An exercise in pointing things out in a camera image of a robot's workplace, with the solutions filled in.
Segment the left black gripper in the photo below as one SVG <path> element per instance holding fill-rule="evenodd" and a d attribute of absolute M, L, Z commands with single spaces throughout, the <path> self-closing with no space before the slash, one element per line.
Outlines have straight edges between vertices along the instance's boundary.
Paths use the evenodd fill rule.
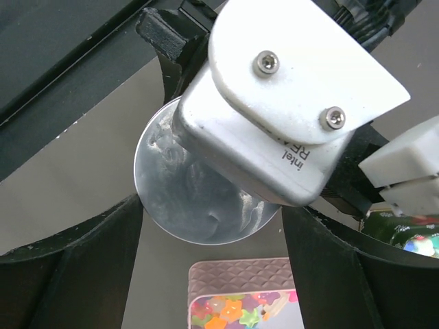
<path fill-rule="evenodd" d="M 181 96 L 207 58 L 207 43 L 217 15 L 203 1 L 183 1 L 179 7 L 158 8 L 147 4 L 135 30 L 155 50 L 161 66 L 164 103 Z M 373 204 L 382 202 L 379 189 L 362 173 L 358 164 L 387 143 L 371 124 L 358 128 L 321 197 L 341 212 L 363 217 Z"/>

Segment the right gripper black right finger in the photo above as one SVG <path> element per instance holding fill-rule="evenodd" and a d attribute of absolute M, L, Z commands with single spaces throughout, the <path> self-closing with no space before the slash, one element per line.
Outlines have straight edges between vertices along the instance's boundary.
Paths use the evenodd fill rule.
<path fill-rule="evenodd" d="M 438 327 L 438 260 L 309 207 L 281 210 L 306 328 Z"/>

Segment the clear round jar lid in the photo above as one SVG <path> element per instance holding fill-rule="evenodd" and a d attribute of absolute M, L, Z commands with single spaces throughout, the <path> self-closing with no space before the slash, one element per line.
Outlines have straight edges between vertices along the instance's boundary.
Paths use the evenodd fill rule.
<path fill-rule="evenodd" d="M 170 235 L 197 245 L 243 240 L 279 212 L 237 187 L 174 139 L 179 100 L 148 122 L 134 155 L 134 185 L 150 218 Z"/>

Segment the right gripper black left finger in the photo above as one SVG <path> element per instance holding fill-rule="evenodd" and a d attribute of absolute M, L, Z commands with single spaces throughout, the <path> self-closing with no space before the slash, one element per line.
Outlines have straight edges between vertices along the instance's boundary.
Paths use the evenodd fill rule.
<path fill-rule="evenodd" d="M 120 328 L 142 223 L 133 194 L 1 255 L 1 327 Z"/>

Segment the gold tin of star candies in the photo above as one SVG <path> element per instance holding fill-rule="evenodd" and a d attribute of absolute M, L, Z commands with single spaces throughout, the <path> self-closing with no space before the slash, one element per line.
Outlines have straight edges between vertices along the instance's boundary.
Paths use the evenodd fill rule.
<path fill-rule="evenodd" d="M 396 216 L 391 210 L 373 210 L 359 231 L 407 252 L 438 258 L 438 215 Z"/>

